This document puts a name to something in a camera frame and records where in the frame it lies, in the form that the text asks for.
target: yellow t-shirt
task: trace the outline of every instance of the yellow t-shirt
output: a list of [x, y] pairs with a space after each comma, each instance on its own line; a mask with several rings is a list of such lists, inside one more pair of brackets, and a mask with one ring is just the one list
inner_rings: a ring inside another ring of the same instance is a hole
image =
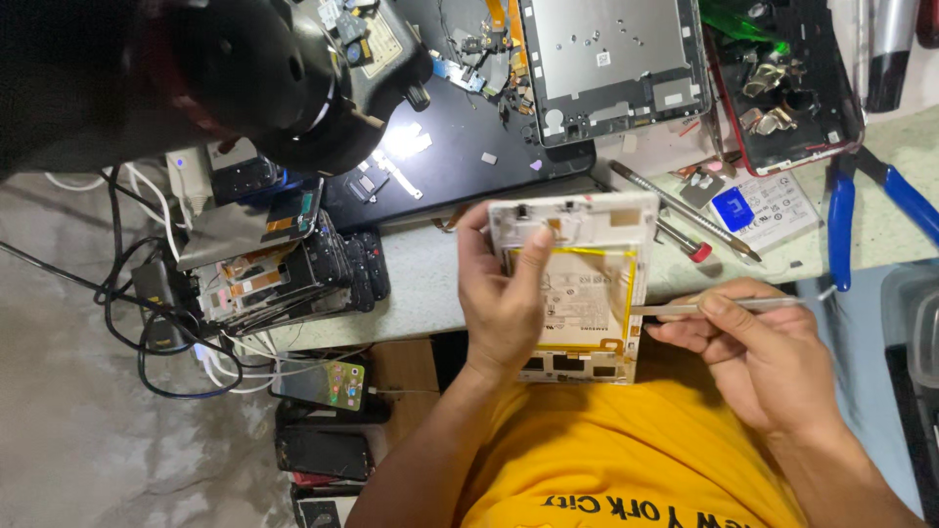
[[457, 508], [464, 528], [805, 526], [706, 365], [643, 349], [637, 384], [519, 384]]

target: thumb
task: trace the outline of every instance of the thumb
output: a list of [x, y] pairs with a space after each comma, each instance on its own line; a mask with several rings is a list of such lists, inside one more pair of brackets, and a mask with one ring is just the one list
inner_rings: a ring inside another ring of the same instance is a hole
[[760, 354], [782, 345], [781, 335], [763, 324], [749, 310], [719, 293], [704, 293], [698, 307], [712, 324], [736, 338], [753, 353]]
[[541, 274], [554, 247], [554, 231], [546, 225], [525, 241], [525, 247], [516, 259], [515, 275], [509, 284], [509, 290], [520, 295], [538, 295], [541, 291]]

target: pliers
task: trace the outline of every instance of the pliers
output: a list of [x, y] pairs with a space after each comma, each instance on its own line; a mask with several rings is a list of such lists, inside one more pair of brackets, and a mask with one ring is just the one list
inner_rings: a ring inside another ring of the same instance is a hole
[[851, 221], [854, 215], [854, 172], [860, 169], [884, 189], [932, 242], [939, 245], [939, 211], [893, 165], [865, 147], [837, 156], [831, 163], [833, 188], [828, 208], [828, 265], [838, 291], [851, 289]]

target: man's right hand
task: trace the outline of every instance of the man's right hand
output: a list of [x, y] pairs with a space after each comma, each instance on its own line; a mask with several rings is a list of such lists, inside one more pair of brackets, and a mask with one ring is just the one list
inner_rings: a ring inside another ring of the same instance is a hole
[[802, 306], [754, 315], [731, 299], [776, 297], [778, 289], [734, 279], [701, 295], [701, 314], [660, 317], [654, 339], [701, 354], [717, 389], [746, 424], [770, 439], [814, 443], [846, 430], [835, 399], [831, 355]]

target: purple sticker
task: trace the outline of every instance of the purple sticker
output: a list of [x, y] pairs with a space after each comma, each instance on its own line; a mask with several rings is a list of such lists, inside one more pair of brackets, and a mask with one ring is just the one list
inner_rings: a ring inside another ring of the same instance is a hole
[[731, 187], [728, 191], [718, 194], [711, 200], [714, 204], [717, 214], [727, 224], [727, 229], [731, 232], [750, 225], [753, 222], [753, 210], [747, 204], [744, 196], [740, 194], [740, 189]]

